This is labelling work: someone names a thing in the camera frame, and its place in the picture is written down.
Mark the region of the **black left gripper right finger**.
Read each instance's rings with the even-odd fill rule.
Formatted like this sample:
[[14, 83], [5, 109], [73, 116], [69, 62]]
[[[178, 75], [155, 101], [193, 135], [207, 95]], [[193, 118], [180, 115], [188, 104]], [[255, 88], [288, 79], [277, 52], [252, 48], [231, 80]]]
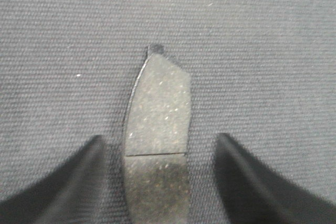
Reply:
[[335, 205], [283, 178], [227, 133], [214, 174], [230, 223], [335, 223]]

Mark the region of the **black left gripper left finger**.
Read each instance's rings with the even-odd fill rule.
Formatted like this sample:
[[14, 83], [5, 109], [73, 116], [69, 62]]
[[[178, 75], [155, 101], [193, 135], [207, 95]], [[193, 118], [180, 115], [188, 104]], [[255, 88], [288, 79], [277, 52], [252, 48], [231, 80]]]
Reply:
[[45, 178], [1, 201], [1, 223], [95, 223], [105, 176], [100, 135]]

